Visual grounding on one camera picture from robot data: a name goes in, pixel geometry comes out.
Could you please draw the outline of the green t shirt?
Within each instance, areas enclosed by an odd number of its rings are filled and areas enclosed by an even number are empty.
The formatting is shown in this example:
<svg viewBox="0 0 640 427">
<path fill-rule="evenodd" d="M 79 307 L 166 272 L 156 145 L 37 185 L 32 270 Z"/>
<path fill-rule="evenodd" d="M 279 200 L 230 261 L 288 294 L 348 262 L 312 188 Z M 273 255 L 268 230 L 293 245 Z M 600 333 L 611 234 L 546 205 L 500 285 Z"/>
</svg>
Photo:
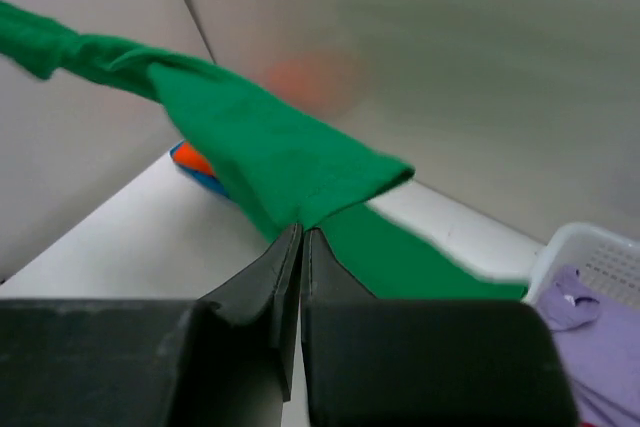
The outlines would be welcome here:
<svg viewBox="0 0 640 427">
<path fill-rule="evenodd" d="M 34 77 L 63 69 L 160 104 L 230 198 L 274 240 L 320 229 L 337 258 L 382 298 L 521 300 L 520 282 L 481 278 L 372 210 L 414 167 L 310 117 L 211 62 L 126 38 L 79 33 L 10 3 L 1 52 Z"/>
</svg>

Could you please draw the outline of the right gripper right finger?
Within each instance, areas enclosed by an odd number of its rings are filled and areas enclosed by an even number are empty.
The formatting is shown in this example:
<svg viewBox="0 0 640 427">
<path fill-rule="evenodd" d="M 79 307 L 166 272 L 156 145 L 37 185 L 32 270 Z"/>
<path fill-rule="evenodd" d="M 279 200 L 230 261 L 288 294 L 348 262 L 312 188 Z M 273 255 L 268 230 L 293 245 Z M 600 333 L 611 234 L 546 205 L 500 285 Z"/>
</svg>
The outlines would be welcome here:
<svg viewBox="0 0 640 427">
<path fill-rule="evenodd" d="M 506 300 L 383 300 L 304 239 L 301 346 L 314 426 L 575 426 L 551 334 Z"/>
</svg>

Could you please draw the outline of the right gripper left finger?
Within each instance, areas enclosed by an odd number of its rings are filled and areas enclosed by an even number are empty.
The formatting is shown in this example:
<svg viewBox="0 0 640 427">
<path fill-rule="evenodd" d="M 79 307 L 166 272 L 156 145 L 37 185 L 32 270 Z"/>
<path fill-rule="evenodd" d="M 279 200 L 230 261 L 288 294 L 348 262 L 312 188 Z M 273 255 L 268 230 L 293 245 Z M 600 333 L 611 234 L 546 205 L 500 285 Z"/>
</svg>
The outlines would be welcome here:
<svg viewBox="0 0 640 427">
<path fill-rule="evenodd" d="M 303 229 L 196 300 L 7 299 L 5 426 L 276 426 L 289 401 Z"/>
</svg>

